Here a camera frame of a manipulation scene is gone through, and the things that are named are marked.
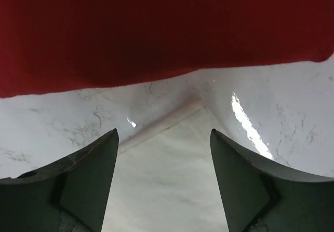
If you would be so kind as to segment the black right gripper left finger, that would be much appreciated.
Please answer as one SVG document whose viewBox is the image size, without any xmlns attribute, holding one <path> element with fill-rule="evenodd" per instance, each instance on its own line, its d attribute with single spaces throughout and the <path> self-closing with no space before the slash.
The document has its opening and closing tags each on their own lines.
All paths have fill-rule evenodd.
<svg viewBox="0 0 334 232">
<path fill-rule="evenodd" d="M 101 231 L 118 143 L 113 129 L 49 165 L 1 179 L 1 231 Z"/>
</svg>

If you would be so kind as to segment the white t shirt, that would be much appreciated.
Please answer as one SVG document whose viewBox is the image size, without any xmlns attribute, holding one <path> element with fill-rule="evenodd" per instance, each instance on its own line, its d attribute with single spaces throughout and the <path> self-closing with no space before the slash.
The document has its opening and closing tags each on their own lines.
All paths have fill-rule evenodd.
<svg viewBox="0 0 334 232">
<path fill-rule="evenodd" d="M 122 143 L 103 231 L 227 231 L 209 144 L 221 128 L 198 100 Z"/>
</svg>

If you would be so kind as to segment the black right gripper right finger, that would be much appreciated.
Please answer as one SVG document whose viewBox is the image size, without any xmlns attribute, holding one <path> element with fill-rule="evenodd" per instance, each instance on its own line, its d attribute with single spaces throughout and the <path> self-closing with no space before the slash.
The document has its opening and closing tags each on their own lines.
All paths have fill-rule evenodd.
<svg viewBox="0 0 334 232">
<path fill-rule="evenodd" d="M 229 231 L 333 231 L 333 179 L 290 168 L 213 130 L 210 148 Z"/>
</svg>

